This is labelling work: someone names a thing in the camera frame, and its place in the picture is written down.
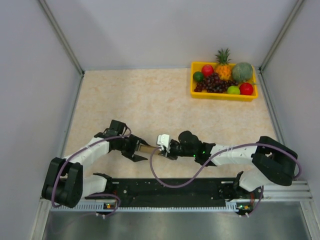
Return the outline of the brown cardboard box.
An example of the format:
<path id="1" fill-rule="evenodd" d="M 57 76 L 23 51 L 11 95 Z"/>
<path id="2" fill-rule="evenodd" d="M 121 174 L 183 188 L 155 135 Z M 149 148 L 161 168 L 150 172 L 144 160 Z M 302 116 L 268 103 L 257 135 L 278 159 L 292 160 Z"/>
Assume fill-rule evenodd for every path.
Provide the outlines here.
<path id="1" fill-rule="evenodd" d="M 151 146 L 151 145 L 144 145 L 144 144 L 139 145 L 138 151 L 146 154 L 151 154 L 152 152 L 154 152 L 155 155 L 161 154 L 161 151 L 159 150 L 158 147 Z"/>

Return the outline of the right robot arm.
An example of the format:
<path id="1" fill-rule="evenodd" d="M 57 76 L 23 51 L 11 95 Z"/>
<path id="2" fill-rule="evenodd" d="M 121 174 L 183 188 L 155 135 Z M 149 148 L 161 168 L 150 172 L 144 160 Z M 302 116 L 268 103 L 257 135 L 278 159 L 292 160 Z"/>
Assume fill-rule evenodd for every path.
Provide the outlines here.
<path id="1" fill-rule="evenodd" d="M 290 186 L 295 179 L 298 155 L 268 136 L 261 136 L 256 143 L 226 146 L 202 142 L 190 131 L 184 131 L 177 140 L 168 134 L 159 135 L 156 143 L 161 154 L 171 160 L 193 157 L 202 166 L 251 165 L 250 170 L 238 174 L 233 185 L 239 198 L 261 186 Z"/>

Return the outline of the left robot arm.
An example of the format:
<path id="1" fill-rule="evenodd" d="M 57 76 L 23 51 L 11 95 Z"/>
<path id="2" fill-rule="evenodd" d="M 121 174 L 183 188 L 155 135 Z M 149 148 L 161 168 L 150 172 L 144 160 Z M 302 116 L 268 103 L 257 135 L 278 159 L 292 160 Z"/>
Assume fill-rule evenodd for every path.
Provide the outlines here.
<path id="1" fill-rule="evenodd" d="M 109 198 L 114 191 L 113 185 L 108 183 L 109 177 L 102 173 L 85 177 L 84 171 L 111 151 L 120 152 L 134 163 L 144 161 L 145 157 L 136 152 L 140 146 L 148 145 L 144 139 L 133 135 L 125 123 L 112 120 L 108 128 L 94 135 L 75 153 L 51 160 L 41 196 L 54 208 L 74 208 L 81 199 L 95 194 Z"/>

